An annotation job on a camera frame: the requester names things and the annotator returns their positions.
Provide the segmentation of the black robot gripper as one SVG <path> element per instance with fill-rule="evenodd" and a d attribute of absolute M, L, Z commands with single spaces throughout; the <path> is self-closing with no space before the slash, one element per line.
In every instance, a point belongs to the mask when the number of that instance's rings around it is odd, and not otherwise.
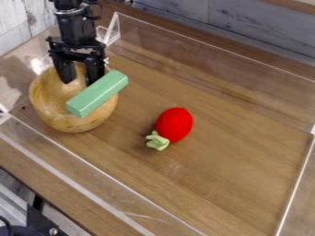
<path fill-rule="evenodd" d="M 73 61 L 85 62 L 87 85 L 92 85 L 104 75 L 104 48 L 96 40 L 95 15 L 91 8 L 57 8 L 55 16 L 60 36 L 49 36 L 49 55 L 64 84 L 76 79 Z"/>

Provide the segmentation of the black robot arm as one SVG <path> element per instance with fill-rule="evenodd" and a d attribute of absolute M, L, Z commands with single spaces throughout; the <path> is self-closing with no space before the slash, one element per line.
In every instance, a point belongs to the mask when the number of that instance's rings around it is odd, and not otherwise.
<path fill-rule="evenodd" d="M 95 21 L 101 14 L 93 15 L 92 7 L 103 7 L 99 0 L 49 0 L 55 4 L 59 37 L 47 38 L 48 54 L 64 84 L 76 79 L 75 62 L 87 67 L 87 86 L 104 75 L 105 44 L 96 40 Z"/>

